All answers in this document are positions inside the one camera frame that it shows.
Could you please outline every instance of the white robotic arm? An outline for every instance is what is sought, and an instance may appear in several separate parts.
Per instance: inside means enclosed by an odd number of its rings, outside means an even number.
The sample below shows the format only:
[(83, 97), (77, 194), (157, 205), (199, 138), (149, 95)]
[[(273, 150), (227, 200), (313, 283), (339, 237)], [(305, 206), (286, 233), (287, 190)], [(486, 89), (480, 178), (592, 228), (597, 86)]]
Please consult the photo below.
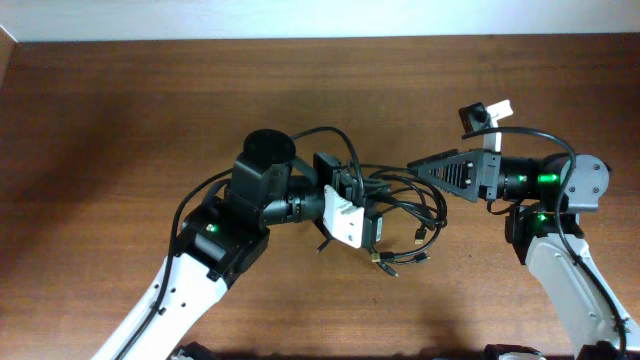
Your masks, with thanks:
[[(93, 360), (114, 359), (140, 327), (158, 297), (165, 265), (166, 259), (149, 289), (92, 357)], [(189, 328), (227, 292), (227, 284), (221, 278), (211, 280), (207, 277), (208, 272), (208, 267), (188, 254), (174, 258), (160, 312), (153, 317), (124, 359), (166, 359), (169, 356)]]
[[(574, 235), (567, 235), (567, 240), (598, 277), (621, 317), (627, 319), (627, 351), (640, 351), (640, 328), (622, 307), (598, 271), (589, 253), (589, 245), (584, 239), (578, 239)], [(615, 328), (611, 309), (584, 271), (573, 264), (557, 234), (534, 237), (529, 246), (526, 265), (549, 295), (571, 340), (576, 358), (583, 346), (596, 345), (600, 341), (609, 342), (616, 348), (620, 347), (620, 336)]]
[[(427, 260), (426, 249), (446, 225), (444, 197), (434, 186), (472, 202), (478, 198), (489, 202), (498, 198), (515, 202), (508, 211), (500, 212), (510, 213), (507, 241), (513, 244), (521, 263), (549, 294), (576, 357), (587, 359), (597, 353), (603, 343), (610, 344), (615, 354), (615, 348), (623, 347), (621, 335), (626, 335), (627, 351), (639, 351), (638, 324), (629, 317), (598, 272), (577, 224), (580, 212), (593, 212), (598, 208), (598, 198), (608, 186), (606, 164), (590, 155), (576, 156), (564, 141), (527, 128), (501, 128), (499, 131), (536, 135), (564, 144), (569, 149), (571, 162), (566, 154), (541, 160), (503, 157), (499, 152), (500, 137), (494, 136), (495, 127), (498, 118), (510, 114), (508, 101), (487, 109), (480, 103), (462, 109), (461, 117), (467, 130), (463, 138), (485, 134), (485, 149), (465, 153), (452, 150), (414, 161), (406, 168), (370, 165), (380, 169), (374, 174), (400, 171), (408, 173), (409, 177), (376, 177), (372, 174), (366, 185), (352, 151), (353, 145), (335, 128), (316, 128), (291, 138), (269, 129), (250, 134), (233, 169), (207, 180), (178, 208), (174, 230), (186, 201), (197, 190), (232, 173), (233, 181), (215, 183), (205, 201), (187, 216), (182, 231), (178, 235), (175, 235), (177, 231), (172, 234), (169, 259), (173, 259), (173, 269), (168, 275), (168, 286), (160, 305), (156, 306), (154, 301), (163, 289), (160, 284), (167, 281), (164, 264), (142, 299), (93, 359), (166, 358), (195, 321), (217, 303), (239, 275), (264, 252), (269, 237), (268, 225), (313, 221), (327, 238), (319, 250), (331, 239), (353, 248), (366, 248), (372, 261), (390, 275), (397, 273), (388, 264)], [(313, 168), (296, 157), (293, 139), (324, 130), (343, 136), (352, 152), (358, 176), (335, 157), (323, 153), (314, 154)], [(571, 171), (575, 169), (573, 177), (568, 172), (569, 164), (573, 166)], [(303, 176), (291, 176), (293, 167)], [(560, 186), (563, 178), (567, 180)], [(422, 198), (423, 193), (432, 197), (436, 202), (436, 216), (430, 213), (424, 199), (419, 204), (393, 198), (394, 192), (388, 183), (385, 184), (386, 180), (405, 183), (415, 188)], [(420, 190), (414, 183), (428, 190)], [(224, 199), (215, 197), (225, 185)], [(523, 199), (540, 202), (520, 206)], [(378, 253), (375, 244), (381, 237), (385, 212), (376, 210), (378, 201), (392, 205), (386, 211), (402, 207), (420, 220), (416, 244), (421, 244), (427, 228), (434, 231), (432, 238), (413, 251)], [(550, 213), (557, 221), (545, 224), (544, 219), (551, 216)], [(560, 231), (566, 233), (568, 244), (557, 234)], [(532, 353), (520, 355), (520, 358), (530, 358)], [(509, 352), (495, 354), (493, 358), (518, 356), (517, 352)]]

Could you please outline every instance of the green led light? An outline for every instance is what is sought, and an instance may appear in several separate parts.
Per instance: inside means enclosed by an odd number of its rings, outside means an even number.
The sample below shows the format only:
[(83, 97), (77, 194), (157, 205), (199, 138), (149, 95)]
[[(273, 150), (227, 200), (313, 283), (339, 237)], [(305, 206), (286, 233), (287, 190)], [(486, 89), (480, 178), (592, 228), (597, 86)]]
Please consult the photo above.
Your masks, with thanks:
[(556, 180), (558, 180), (558, 175), (556, 174), (538, 175), (539, 183), (550, 183), (555, 182)]

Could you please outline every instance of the wooden table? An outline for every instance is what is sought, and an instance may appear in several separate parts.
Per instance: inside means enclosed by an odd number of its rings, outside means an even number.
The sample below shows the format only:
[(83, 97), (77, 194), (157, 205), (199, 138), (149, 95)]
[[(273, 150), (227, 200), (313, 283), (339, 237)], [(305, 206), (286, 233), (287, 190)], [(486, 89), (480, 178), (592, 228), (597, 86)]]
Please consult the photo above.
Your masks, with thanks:
[[(640, 36), (21, 44), (0, 93), (0, 357), (91, 356), (151, 282), (173, 212), (232, 164), (252, 130), (334, 125), (360, 159), (406, 164), (460, 140), (457, 109), (511, 99), (505, 124), (547, 130), (613, 168), (594, 257), (640, 317)], [(509, 155), (549, 143), (506, 136)], [(298, 154), (347, 151), (331, 134)], [(447, 197), (449, 226), (423, 265), (391, 278), (309, 223), (269, 248), (183, 343), (216, 352), (437, 354), (523, 344), (568, 353), (546, 294), (504, 240), (503, 218)], [(385, 218), (386, 247), (416, 223)]]

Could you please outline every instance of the white plastic clip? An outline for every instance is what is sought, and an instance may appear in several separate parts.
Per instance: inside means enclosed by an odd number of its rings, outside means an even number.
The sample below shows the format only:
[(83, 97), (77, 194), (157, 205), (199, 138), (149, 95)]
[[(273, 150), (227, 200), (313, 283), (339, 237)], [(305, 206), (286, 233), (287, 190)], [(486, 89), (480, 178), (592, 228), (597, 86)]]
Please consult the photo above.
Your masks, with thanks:
[[(511, 102), (509, 100), (500, 101), (497, 104), (493, 104), (487, 106), (487, 112), (491, 116), (491, 123), (489, 127), (497, 128), (498, 120), (506, 118), (507, 116), (513, 115), (513, 110), (511, 109)], [(502, 134), (494, 133), (487, 134), (484, 136), (484, 142), (482, 147), (486, 150), (491, 150), (495, 152), (500, 152), (500, 147), (502, 146)]]
[(364, 208), (353, 205), (329, 185), (324, 186), (322, 222), (334, 239), (356, 249), (362, 246)]

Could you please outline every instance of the black cylindrical joint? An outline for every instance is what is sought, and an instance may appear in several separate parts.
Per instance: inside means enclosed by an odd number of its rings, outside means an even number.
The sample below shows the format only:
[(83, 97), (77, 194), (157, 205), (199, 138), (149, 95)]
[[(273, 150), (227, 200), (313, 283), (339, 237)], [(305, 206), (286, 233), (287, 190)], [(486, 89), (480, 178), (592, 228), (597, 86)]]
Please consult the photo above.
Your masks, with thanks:
[(502, 157), (498, 177), (498, 197), (503, 200), (539, 199), (539, 164), (528, 158)]
[(319, 188), (292, 191), (274, 200), (263, 210), (264, 225), (315, 220), (324, 213), (324, 194)]

